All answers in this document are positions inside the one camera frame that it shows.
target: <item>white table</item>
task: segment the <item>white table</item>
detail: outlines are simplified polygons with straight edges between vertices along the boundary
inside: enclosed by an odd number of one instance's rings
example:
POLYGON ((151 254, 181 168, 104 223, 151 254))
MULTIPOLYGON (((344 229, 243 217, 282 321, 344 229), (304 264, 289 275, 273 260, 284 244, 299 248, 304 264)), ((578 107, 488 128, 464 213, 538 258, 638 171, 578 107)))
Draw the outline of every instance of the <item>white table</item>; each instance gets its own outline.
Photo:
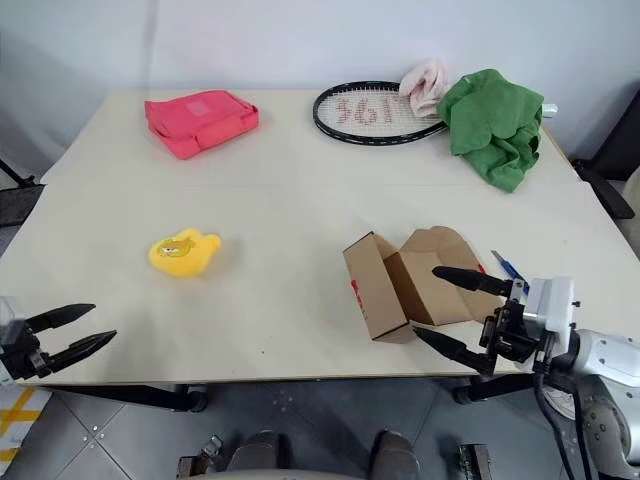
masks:
MULTIPOLYGON (((0 291, 17 295, 28 314, 98 305, 73 327, 41 334, 48 351, 97 331, 118 335, 38 383, 468 373, 418 340, 371 341, 341 254, 372 229, 401 243, 437 224, 458 230, 494 275, 504 274, 490 249, 528 278, 572 276, 580 327, 640 338, 640 264, 548 139, 539 165, 509 195, 448 156, 446 135, 385 148, 324 137, 308 118, 315 94, 242 92, 262 108, 261 130, 191 162, 169 157, 126 120, 135 108, 123 99, 134 94, 107 100, 47 175, 0 259, 0 291), (187 226, 223 239, 208 271, 174 279, 151 268, 149 245, 187 226)), ((480 330, 475 322, 443 328, 470 347, 480 330)))

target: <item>tennis racket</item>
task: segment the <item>tennis racket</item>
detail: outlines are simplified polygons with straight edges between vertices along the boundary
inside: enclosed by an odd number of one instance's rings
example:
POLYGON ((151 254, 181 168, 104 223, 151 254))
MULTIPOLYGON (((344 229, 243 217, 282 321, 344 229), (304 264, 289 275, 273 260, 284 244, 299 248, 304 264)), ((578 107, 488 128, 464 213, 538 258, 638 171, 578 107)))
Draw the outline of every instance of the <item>tennis racket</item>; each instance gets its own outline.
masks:
POLYGON ((313 121, 330 137, 358 145, 414 142, 446 128, 437 115, 416 117, 399 86, 351 82, 330 88, 313 104, 313 121))

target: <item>cardboard box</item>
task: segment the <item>cardboard box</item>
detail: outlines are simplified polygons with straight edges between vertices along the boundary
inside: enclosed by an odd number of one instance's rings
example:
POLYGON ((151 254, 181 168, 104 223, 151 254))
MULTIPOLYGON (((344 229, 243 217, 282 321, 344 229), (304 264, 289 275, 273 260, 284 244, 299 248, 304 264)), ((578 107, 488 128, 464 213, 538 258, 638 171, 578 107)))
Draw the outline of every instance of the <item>cardboard box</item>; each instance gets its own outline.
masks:
POLYGON ((411 340, 409 319, 427 325, 483 322, 501 306, 498 297, 458 288, 431 272, 438 265, 478 269, 469 244, 451 228, 416 230, 399 249, 370 232, 348 247, 344 258, 374 340, 411 340))

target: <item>green towel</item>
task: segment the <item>green towel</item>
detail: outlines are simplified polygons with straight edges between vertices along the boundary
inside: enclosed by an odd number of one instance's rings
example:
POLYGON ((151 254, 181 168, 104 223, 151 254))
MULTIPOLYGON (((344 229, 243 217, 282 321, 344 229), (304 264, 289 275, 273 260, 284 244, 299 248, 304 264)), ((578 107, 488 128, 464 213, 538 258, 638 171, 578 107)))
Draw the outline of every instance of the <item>green towel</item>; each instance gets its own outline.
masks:
POLYGON ((513 192, 538 160, 542 100, 497 70, 465 75, 438 105, 451 130, 451 153, 491 185, 513 192))

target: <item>yellow toy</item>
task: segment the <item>yellow toy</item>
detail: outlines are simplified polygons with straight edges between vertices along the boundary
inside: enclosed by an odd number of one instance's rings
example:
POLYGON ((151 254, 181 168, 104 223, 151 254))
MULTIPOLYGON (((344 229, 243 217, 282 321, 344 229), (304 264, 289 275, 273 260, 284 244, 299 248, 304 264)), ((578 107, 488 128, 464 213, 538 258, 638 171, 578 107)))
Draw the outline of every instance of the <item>yellow toy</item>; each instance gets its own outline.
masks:
POLYGON ((207 268, 221 243, 217 235, 202 235, 194 228, 187 228, 154 243, 149 249, 149 261, 174 277, 193 277, 207 268))

